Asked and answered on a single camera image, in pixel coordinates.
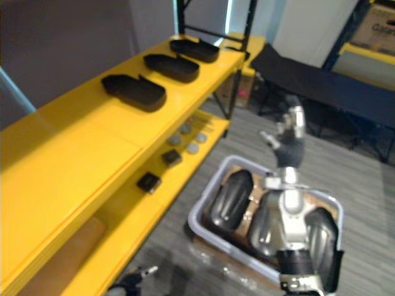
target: plastic tub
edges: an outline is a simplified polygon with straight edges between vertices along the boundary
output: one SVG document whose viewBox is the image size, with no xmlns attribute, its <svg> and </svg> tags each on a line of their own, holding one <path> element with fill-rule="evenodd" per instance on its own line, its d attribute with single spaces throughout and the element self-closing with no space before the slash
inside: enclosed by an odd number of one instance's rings
<svg viewBox="0 0 395 296">
<path fill-rule="evenodd" d="M 203 190 L 201 198 L 195 203 L 192 210 L 190 211 L 188 215 L 188 224 L 195 234 L 203 238 L 209 244 L 229 254 L 229 256 L 238 260 L 239 262 L 248 265 L 250 268 L 267 277 L 272 282 L 279 284 L 279 272 L 277 270 L 243 252 L 225 239 L 222 239 L 220 236 L 203 227 L 201 224 L 202 213 L 205 207 L 210 202 L 210 199 L 214 196 L 214 194 L 218 191 L 222 179 L 233 165 L 237 165 L 241 168 L 249 170 L 251 173 L 262 176 L 265 176 L 266 173 L 272 171 L 240 156 L 228 156 L 222 161 L 218 171 L 213 175 L 206 188 Z M 336 224 L 339 229 L 337 245 L 337 249 L 339 250 L 341 248 L 341 235 L 343 229 L 343 207 L 334 197 L 326 193 L 316 190 L 311 190 L 311 193 L 313 193 L 318 199 L 336 208 L 338 211 L 338 219 L 336 220 Z"/>
</svg>

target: shelf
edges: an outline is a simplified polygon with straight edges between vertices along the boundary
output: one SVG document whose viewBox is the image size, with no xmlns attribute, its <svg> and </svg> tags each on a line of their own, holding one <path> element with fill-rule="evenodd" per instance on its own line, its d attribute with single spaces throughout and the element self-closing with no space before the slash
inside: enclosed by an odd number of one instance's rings
<svg viewBox="0 0 395 296">
<path fill-rule="evenodd" d="M 2 131 L 2 295 L 16 294 L 243 62 L 220 51 L 184 84 L 147 69 L 150 53 L 174 56 L 164 41 Z M 165 105 L 145 113 L 107 95 L 101 78 L 119 73 L 165 87 Z"/>
<path fill-rule="evenodd" d="M 183 136 L 183 142 L 175 147 L 183 157 L 181 163 L 173 168 L 167 168 L 162 163 L 160 155 L 174 148 L 164 144 L 95 214 L 96 218 L 107 225 L 107 234 L 63 296 L 104 293 L 229 124 L 227 120 L 200 110 L 193 118 L 193 131 L 189 136 Z M 207 142 L 199 144 L 198 154 L 191 155 L 183 150 L 198 131 L 207 134 Z M 145 194 L 135 185 L 147 171 L 160 176 L 162 180 L 153 195 Z"/>
<path fill-rule="evenodd" d="M 371 51 L 363 47 L 352 45 L 351 43 L 344 43 L 340 50 L 340 54 L 343 54 L 344 52 L 352 52 L 353 54 L 358 54 L 360 56 L 379 60 L 383 63 L 395 65 L 395 56 L 384 54 L 382 52 Z"/>
<path fill-rule="evenodd" d="M 237 32 L 230 32 L 229 35 L 232 37 L 236 37 L 236 38 L 243 38 L 243 36 L 244 36 L 243 33 L 237 33 Z M 266 38 L 263 36 L 251 35 L 249 37 L 247 51 L 250 53 L 250 56 L 249 56 L 248 60 L 246 60 L 243 63 L 243 67 L 241 69 L 243 75 L 246 75 L 246 76 L 254 76 L 255 75 L 255 70 L 250 67 L 250 63 L 262 51 L 262 49 L 265 46 L 265 42 L 266 42 Z M 221 42 L 220 47 L 225 47 L 225 46 L 240 48 L 241 44 L 236 41 L 224 39 Z"/>
</svg>

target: gray carpet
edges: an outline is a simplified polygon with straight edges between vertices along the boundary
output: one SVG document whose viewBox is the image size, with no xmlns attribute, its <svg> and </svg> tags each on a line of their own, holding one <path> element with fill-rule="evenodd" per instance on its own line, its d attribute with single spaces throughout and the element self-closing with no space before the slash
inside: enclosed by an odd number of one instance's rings
<svg viewBox="0 0 395 296">
<path fill-rule="evenodd" d="M 211 102 L 202 108 L 218 112 Z M 251 111 L 235 110 L 228 137 L 202 163 L 123 272 L 133 266 L 159 266 L 142 283 L 143 296 L 283 295 L 249 280 L 232 262 L 200 252 L 184 232 L 189 210 L 224 157 L 237 154 L 275 167 L 271 151 L 256 136 L 259 129 L 274 128 L 272 121 Z M 303 183 L 329 190 L 344 207 L 346 253 L 337 295 L 395 295 L 395 168 L 307 136 L 300 175 Z"/>
</svg>

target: black tray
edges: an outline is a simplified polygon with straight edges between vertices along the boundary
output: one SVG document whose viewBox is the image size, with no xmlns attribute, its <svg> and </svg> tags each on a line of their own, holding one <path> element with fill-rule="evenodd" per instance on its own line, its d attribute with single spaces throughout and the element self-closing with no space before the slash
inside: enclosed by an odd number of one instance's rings
<svg viewBox="0 0 395 296">
<path fill-rule="evenodd" d="M 191 82 L 199 74 L 198 64 L 179 56 L 149 54 L 144 57 L 144 63 L 148 68 L 182 82 Z"/>
<path fill-rule="evenodd" d="M 187 39 L 173 40 L 170 42 L 170 48 L 178 54 L 184 54 L 207 63 L 217 60 L 220 51 L 217 46 L 200 39 L 198 43 Z"/>
<path fill-rule="evenodd" d="M 139 79 L 125 74 L 109 75 L 103 78 L 101 83 L 108 94 L 143 111 L 156 111 L 166 101 L 165 88 L 141 75 Z"/>
</svg>

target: robotic arm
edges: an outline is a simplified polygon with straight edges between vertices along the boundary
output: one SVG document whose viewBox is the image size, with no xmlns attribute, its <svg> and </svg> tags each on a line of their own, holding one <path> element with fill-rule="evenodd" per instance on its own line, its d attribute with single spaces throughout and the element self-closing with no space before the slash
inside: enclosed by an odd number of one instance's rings
<svg viewBox="0 0 395 296">
<path fill-rule="evenodd" d="M 309 252 L 309 236 L 305 222 L 307 214 L 302 190 L 298 186 L 297 169 L 304 156 L 304 112 L 296 96 L 287 96 L 288 113 L 278 123 L 278 135 L 264 131 L 259 134 L 273 149 L 280 175 L 265 180 L 267 189 L 279 192 L 270 201 L 278 213 L 272 236 L 280 266 L 281 289 L 286 295 L 325 296 L 320 276 L 314 271 Z"/>
</svg>

